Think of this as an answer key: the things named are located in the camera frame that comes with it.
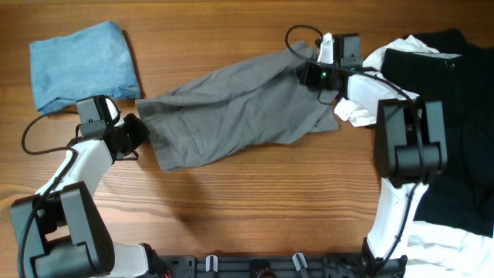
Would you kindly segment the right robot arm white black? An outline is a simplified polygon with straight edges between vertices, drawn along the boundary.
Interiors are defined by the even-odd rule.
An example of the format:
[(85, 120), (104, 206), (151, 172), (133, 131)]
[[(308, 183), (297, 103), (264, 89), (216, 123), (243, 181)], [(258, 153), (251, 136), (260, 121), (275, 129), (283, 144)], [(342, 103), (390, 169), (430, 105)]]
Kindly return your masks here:
[(302, 85), (338, 93), (350, 78), (362, 76), (392, 89), (397, 97), (379, 99), (374, 160), (381, 195), (372, 229), (364, 239), (360, 267), (366, 273), (403, 271), (408, 260), (400, 244), (430, 181), (447, 164), (442, 102), (412, 98), (392, 82), (363, 67), (343, 67), (304, 57), (297, 76)]

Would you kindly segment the folded blue denim garment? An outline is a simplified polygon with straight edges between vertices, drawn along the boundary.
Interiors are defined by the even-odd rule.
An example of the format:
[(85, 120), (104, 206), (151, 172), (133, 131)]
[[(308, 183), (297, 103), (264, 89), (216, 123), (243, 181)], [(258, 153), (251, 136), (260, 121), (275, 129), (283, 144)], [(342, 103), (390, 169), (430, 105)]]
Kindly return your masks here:
[(40, 114), (97, 95), (141, 98), (130, 47), (112, 21), (29, 45), (32, 95)]

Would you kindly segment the black garment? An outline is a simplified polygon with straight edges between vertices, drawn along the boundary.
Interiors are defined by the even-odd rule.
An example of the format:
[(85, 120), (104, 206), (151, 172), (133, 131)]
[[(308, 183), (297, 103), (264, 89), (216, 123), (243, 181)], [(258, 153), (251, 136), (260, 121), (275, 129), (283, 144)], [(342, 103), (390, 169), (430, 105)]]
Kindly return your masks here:
[(442, 102), (448, 163), (415, 220), (493, 235), (493, 49), (457, 29), (417, 34), (433, 54), (387, 49), (381, 72), (423, 100)]

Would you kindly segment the grey shorts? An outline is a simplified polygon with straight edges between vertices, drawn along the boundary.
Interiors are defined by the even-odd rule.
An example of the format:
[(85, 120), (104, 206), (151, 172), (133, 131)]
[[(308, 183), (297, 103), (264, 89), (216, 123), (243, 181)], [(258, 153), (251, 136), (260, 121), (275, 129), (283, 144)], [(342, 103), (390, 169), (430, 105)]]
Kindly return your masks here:
[(337, 130), (330, 106), (336, 94), (302, 85), (297, 72), (304, 64), (283, 50), (137, 100), (161, 170), (201, 167), (250, 145), (291, 144)]

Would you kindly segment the white shirt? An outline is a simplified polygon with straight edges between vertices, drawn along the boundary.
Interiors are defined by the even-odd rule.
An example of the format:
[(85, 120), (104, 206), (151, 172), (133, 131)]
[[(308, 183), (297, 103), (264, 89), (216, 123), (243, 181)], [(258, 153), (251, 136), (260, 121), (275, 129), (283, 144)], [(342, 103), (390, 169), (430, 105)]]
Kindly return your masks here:
[[(381, 72), (381, 66), (387, 49), (404, 50), (407, 53), (435, 53), (435, 49), (416, 39), (416, 35), (406, 39), (396, 39), (371, 53), (364, 60), (368, 72), (386, 79)], [(402, 90), (410, 97), (420, 96)], [(392, 89), (379, 82), (354, 76), (350, 78), (347, 99), (337, 104), (337, 115), (356, 127), (366, 126), (374, 123), (377, 118), (378, 100), (395, 97), (397, 94)], [(406, 253), (408, 256), (406, 274), (409, 277), (491, 277), (493, 275), (493, 235), (481, 236), (463, 229), (414, 219), (408, 229)]]

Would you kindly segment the black base rail with clips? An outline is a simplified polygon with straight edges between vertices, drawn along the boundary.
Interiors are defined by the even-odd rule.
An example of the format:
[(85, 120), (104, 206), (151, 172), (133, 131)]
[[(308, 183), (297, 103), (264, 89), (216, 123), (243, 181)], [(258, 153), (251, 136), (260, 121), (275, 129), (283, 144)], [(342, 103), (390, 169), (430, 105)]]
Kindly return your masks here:
[(330, 253), (324, 256), (160, 256), (149, 245), (150, 270), (147, 277), (177, 278), (350, 278), (403, 277), (408, 258), (377, 258), (371, 252)]

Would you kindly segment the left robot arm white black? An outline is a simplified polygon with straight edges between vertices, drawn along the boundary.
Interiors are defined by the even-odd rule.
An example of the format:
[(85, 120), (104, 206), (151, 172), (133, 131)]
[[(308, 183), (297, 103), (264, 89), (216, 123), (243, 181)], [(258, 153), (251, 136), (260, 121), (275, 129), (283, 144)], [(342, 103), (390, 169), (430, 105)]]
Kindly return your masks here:
[(117, 161), (136, 161), (147, 128), (121, 117), (108, 96), (76, 102), (80, 124), (63, 147), (66, 159), (34, 195), (10, 208), (20, 277), (104, 277), (116, 264), (115, 247), (93, 201), (100, 179)]

